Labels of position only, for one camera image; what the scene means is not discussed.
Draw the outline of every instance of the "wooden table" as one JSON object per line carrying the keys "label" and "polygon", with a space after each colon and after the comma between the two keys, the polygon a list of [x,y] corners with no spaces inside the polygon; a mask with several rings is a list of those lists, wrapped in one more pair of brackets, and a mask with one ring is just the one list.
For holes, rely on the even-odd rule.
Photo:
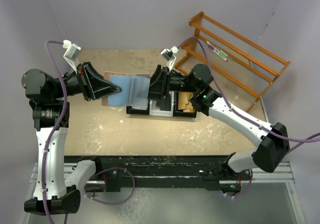
{"label": "wooden table", "polygon": [[[166,63],[154,49],[83,50],[79,60],[90,61],[102,75],[105,71],[153,74],[157,64]],[[189,71],[197,63],[191,58],[183,68]],[[231,103],[248,108],[251,97],[246,92],[221,75],[217,80]],[[202,113],[195,119],[131,116],[125,107],[87,102],[82,94],[68,100],[65,155],[225,155],[253,148],[240,133]],[[250,113],[265,120],[260,104]]]}

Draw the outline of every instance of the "wire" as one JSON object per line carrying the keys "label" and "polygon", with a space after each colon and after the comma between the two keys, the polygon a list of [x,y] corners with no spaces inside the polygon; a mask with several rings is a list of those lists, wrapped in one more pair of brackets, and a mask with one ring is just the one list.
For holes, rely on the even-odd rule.
{"label": "wire", "polygon": [[108,169],[105,169],[105,170],[103,170],[103,171],[101,171],[101,172],[98,172],[98,173],[94,174],[91,178],[95,178],[96,176],[98,176],[98,175],[100,175],[100,174],[102,174],[102,173],[105,173],[105,172],[108,172],[108,171],[112,171],[112,170],[123,170],[124,172],[127,172],[127,173],[129,174],[129,176],[131,177],[131,179],[132,179],[133,188],[132,188],[132,191],[131,191],[130,195],[129,195],[126,199],[124,199],[124,200],[122,200],[122,201],[120,201],[120,202],[109,203],[109,202],[104,202],[104,201],[98,200],[98,199],[90,196],[90,195],[87,193],[86,190],[84,190],[85,195],[86,195],[87,197],[89,197],[89,198],[90,198],[91,200],[93,200],[93,201],[96,201],[96,202],[102,203],[102,204],[106,204],[106,205],[120,205],[120,204],[123,204],[123,203],[125,203],[126,201],[128,201],[128,200],[132,197],[132,195],[134,194],[134,192],[135,192],[136,183],[135,183],[135,178],[134,178],[134,176],[133,176],[127,169],[120,168],[120,167],[108,168]]}
{"label": "wire", "polygon": [[[67,89],[65,87],[65,83],[64,83],[64,80],[62,78],[62,75],[59,71],[59,68],[49,50],[49,44],[50,43],[56,43],[56,44],[61,44],[63,45],[63,42],[60,42],[60,41],[54,41],[54,40],[47,40],[45,43],[44,43],[44,47],[45,47],[45,50],[46,50],[46,53],[48,54],[49,58],[50,58],[50,61],[53,65],[53,68],[55,69],[57,75],[58,75],[58,79],[59,79],[59,82],[61,84],[61,87],[62,87],[62,92],[63,92],[63,105],[62,105],[62,111],[60,113],[60,116],[57,120],[57,122],[55,123],[54,127],[52,128],[49,136],[48,136],[48,139],[46,140],[45,142],[45,146],[44,146],[44,150],[48,150],[48,147],[50,145],[50,140],[55,132],[55,130],[58,128],[60,122],[62,121],[62,118],[64,117],[65,113],[66,113],[66,108],[67,108],[67,101],[68,101],[68,95],[67,95]],[[42,182],[42,189],[43,190],[46,190],[46,164],[47,164],[47,155],[48,153],[47,152],[44,152],[43,153],[43,159],[42,159],[42,169],[41,169],[41,182]],[[50,212],[49,212],[49,209],[48,209],[48,204],[47,204],[47,192],[43,192],[42,193],[42,198],[43,198],[43,207],[44,207],[44,212],[45,212],[45,215],[47,216],[49,222],[51,224],[55,224],[54,221],[52,220],[52,217],[50,215]],[[67,223],[67,218],[68,218],[68,215],[66,214],[65,215],[65,218],[64,218],[64,224]]]}
{"label": "wire", "polygon": [[68,213],[65,215],[65,217],[64,217],[64,222],[63,222],[63,224],[67,224],[67,220],[68,220]]}
{"label": "wire", "polygon": [[320,136],[320,133],[313,134],[313,135],[311,135],[310,137],[308,137],[308,138],[306,138],[306,139],[289,138],[289,137],[285,137],[285,136],[279,135],[279,134],[277,134],[277,133],[269,130],[268,128],[266,128],[266,127],[264,127],[264,126],[261,126],[259,123],[256,123],[254,120],[251,120],[250,118],[247,118],[247,117],[245,117],[244,115],[242,115],[241,113],[237,112],[237,111],[231,106],[231,104],[229,103],[229,101],[228,101],[225,93],[223,92],[223,90],[221,89],[220,85],[218,84],[218,82],[217,82],[217,80],[216,80],[216,77],[215,77],[215,74],[214,74],[214,71],[213,71],[213,69],[212,69],[212,67],[211,67],[211,65],[210,65],[210,61],[209,61],[208,55],[207,55],[206,50],[204,49],[204,46],[202,45],[201,41],[200,41],[197,37],[192,36],[192,37],[187,38],[185,41],[183,41],[183,42],[182,42],[179,46],[177,46],[177,47],[180,48],[186,41],[188,41],[188,40],[190,40],[190,39],[195,39],[195,40],[199,43],[199,45],[200,45],[200,47],[201,47],[201,49],[202,49],[202,51],[203,51],[203,54],[204,54],[204,56],[205,56],[205,60],[206,60],[207,66],[209,67],[210,72],[211,72],[211,75],[212,75],[212,77],[214,78],[213,81],[214,81],[215,85],[217,86],[217,89],[218,89],[219,92],[221,93],[223,99],[225,100],[228,108],[229,108],[232,112],[234,112],[235,114],[237,114],[237,115],[238,115],[239,117],[241,117],[242,119],[244,119],[244,120],[246,120],[246,121],[248,121],[248,122],[256,125],[257,127],[261,128],[262,130],[264,130],[264,131],[272,134],[273,136],[275,136],[275,137],[277,137],[277,138],[280,138],[280,139],[283,139],[283,140],[287,140],[287,141],[292,141],[292,142],[299,143],[299,144],[298,144],[299,146],[301,146],[303,143],[314,143],[314,142],[319,142],[319,141],[320,141],[320,138],[317,138],[317,139],[314,138],[314,137]]}

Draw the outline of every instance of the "purple cable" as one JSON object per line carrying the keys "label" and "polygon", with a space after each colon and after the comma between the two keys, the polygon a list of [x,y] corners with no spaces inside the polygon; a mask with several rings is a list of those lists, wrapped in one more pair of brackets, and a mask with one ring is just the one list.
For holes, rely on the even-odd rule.
{"label": "purple cable", "polygon": [[108,168],[108,169],[105,169],[105,170],[103,170],[103,171],[101,171],[101,172],[98,172],[98,173],[94,174],[91,178],[94,178],[94,177],[96,177],[96,176],[98,176],[98,175],[100,175],[100,174],[102,174],[102,173],[105,173],[105,172],[108,172],[108,171],[112,171],[112,170],[123,170],[124,172],[127,172],[127,173],[129,174],[129,176],[130,176],[131,179],[132,179],[132,184],[133,184],[133,188],[132,188],[132,191],[131,191],[130,195],[129,195],[126,199],[122,200],[121,202],[109,203],[109,202],[104,202],[104,201],[98,200],[98,199],[90,196],[90,195],[87,193],[87,191],[84,190],[84,193],[86,194],[87,197],[89,197],[91,200],[94,200],[94,201],[96,201],[96,202],[98,202],[98,203],[102,203],[102,204],[106,204],[106,205],[120,205],[120,204],[122,204],[122,203],[125,203],[126,201],[128,201],[128,200],[132,197],[132,195],[133,195],[134,192],[135,192],[136,183],[135,183],[135,178],[134,178],[134,176],[133,176],[127,169],[120,168],[120,167]]}
{"label": "purple cable", "polygon": [[[310,137],[307,137],[306,139],[312,139],[312,138],[315,138],[315,137],[317,137],[317,136],[320,136],[320,133],[315,133],[315,134],[311,135]],[[293,148],[291,148],[291,149],[288,151],[287,155],[288,155],[290,152],[292,152],[293,150],[295,150],[296,148],[300,147],[303,143],[305,143],[305,142],[301,142],[301,143],[298,143],[297,145],[295,145]]]}
{"label": "purple cable", "polygon": [[[58,79],[59,79],[59,82],[61,84],[61,87],[62,87],[62,92],[63,92],[63,106],[62,106],[62,111],[61,111],[61,114],[57,120],[57,122],[55,123],[53,129],[51,130],[49,136],[48,136],[48,139],[46,140],[45,142],[45,146],[44,146],[44,150],[48,150],[48,147],[49,147],[49,144],[50,144],[50,140],[52,138],[52,135],[54,134],[55,130],[58,128],[62,118],[64,117],[65,115],[65,112],[66,112],[66,108],[67,108],[67,98],[68,98],[68,95],[67,95],[67,89],[65,87],[65,83],[64,83],[64,80],[62,78],[62,75],[58,69],[58,66],[49,50],[49,43],[57,43],[57,44],[61,44],[63,45],[63,42],[59,42],[59,41],[54,41],[54,40],[47,40],[45,43],[44,43],[44,46],[45,46],[45,50],[50,58],[50,61],[58,75]],[[43,159],[42,159],[42,170],[41,170],[41,182],[42,182],[42,189],[45,190],[46,189],[46,186],[45,186],[45,183],[46,183],[46,164],[47,164],[47,152],[43,153]],[[47,216],[49,222],[51,224],[55,224],[54,221],[52,220],[52,217],[50,215],[50,212],[49,212],[49,209],[48,209],[48,204],[47,204],[47,193],[46,192],[43,192],[42,193],[42,196],[43,196],[43,207],[44,207],[44,212],[45,212],[45,215]],[[66,214],[65,216],[65,219],[64,219],[64,223],[66,224],[67,223],[67,218],[68,218],[68,215]]]}
{"label": "purple cable", "polygon": [[63,222],[63,224],[67,224],[67,220],[68,220],[68,213],[65,215],[65,217],[64,217],[64,222]]}
{"label": "purple cable", "polygon": [[[177,47],[180,48],[186,41],[188,41],[188,40],[190,40],[190,39],[195,39],[195,40],[197,40],[197,42],[199,43],[199,45],[200,45],[200,47],[201,47],[201,49],[202,49],[202,51],[203,51],[203,54],[204,54],[204,56],[205,56],[205,60],[206,60],[207,66],[209,67],[210,72],[211,72],[211,75],[212,75],[212,77],[214,78],[213,81],[214,81],[215,85],[217,86],[219,92],[221,93],[223,99],[225,100],[228,108],[229,108],[230,110],[232,110],[232,112],[234,112],[235,114],[237,114],[239,117],[241,117],[242,119],[244,119],[244,120],[246,120],[246,121],[254,124],[255,126],[260,127],[260,124],[259,124],[259,123],[256,123],[255,121],[253,121],[253,120],[245,117],[244,115],[242,115],[241,113],[235,111],[235,110],[231,107],[231,104],[229,103],[229,101],[228,101],[225,93],[222,91],[220,85],[218,84],[218,82],[217,82],[216,79],[215,79],[216,77],[215,77],[215,74],[214,74],[213,69],[211,68],[210,61],[209,61],[209,58],[208,58],[208,56],[207,56],[206,50],[204,49],[204,46],[202,45],[201,41],[200,41],[197,37],[194,37],[194,36],[189,37],[189,38],[187,38],[185,41],[183,41],[183,42],[182,42],[179,46],[177,46]],[[265,128],[264,126],[262,126],[261,129],[263,129],[264,131],[272,134],[273,136],[275,136],[275,137],[277,137],[277,138],[280,138],[280,139],[283,139],[283,140],[287,140],[287,141],[292,141],[292,142],[299,143],[299,144],[297,144],[297,146],[298,146],[298,145],[301,146],[303,143],[314,143],[314,142],[319,142],[319,141],[320,141],[320,138],[318,138],[318,139],[313,139],[313,137],[320,136],[320,133],[319,133],[319,134],[313,134],[312,136],[308,137],[307,139],[297,139],[297,138],[289,138],[289,137],[285,137],[285,136],[279,135],[279,134],[277,134],[277,133],[275,133],[275,132],[273,132],[273,131]]]}

